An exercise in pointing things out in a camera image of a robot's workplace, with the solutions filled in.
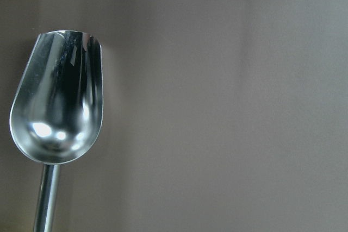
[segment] beige wall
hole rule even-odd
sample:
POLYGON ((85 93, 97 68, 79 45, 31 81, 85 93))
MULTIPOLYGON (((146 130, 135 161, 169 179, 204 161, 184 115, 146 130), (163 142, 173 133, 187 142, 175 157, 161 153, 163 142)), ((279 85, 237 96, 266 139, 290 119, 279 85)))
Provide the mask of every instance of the beige wall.
POLYGON ((0 0, 0 231, 41 165, 9 133, 36 36, 103 47, 100 136, 64 165, 54 231, 347 231, 348 0, 0 0))

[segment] metal handle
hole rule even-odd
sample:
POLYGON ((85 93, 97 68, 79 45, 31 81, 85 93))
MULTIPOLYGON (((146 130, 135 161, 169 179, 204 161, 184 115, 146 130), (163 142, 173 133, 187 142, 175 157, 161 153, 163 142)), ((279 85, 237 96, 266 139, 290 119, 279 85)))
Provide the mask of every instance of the metal handle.
POLYGON ((51 232, 60 165, 43 165, 34 232, 51 232))

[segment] metal scoop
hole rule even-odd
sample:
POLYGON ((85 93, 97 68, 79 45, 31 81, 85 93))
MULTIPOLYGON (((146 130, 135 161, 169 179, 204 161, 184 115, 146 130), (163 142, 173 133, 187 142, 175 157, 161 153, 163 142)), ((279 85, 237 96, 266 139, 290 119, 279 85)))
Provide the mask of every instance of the metal scoop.
POLYGON ((98 41, 76 31, 40 34, 10 114, 10 130, 19 150, 44 163, 34 232, 51 231, 60 164, 91 148, 102 115, 98 41))

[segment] stainless steel scoop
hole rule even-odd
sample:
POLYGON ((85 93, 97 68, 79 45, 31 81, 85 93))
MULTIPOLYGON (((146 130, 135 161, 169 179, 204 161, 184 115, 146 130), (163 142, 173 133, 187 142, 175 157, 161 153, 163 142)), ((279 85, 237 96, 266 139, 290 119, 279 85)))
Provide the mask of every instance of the stainless steel scoop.
POLYGON ((35 232, 51 231, 60 164, 91 148, 102 115, 98 41, 76 31, 40 34, 10 114, 10 130, 19 150, 44 163, 35 232))

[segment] gray wall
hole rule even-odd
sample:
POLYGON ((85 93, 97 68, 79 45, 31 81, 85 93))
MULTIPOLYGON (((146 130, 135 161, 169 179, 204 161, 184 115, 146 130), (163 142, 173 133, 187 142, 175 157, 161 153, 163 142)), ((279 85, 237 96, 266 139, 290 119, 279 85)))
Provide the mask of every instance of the gray wall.
POLYGON ((36 36, 103 46, 100 137, 64 165, 54 231, 347 231, 348 0, 0 0, 0 231, 41 165, 8 117, 36 36))

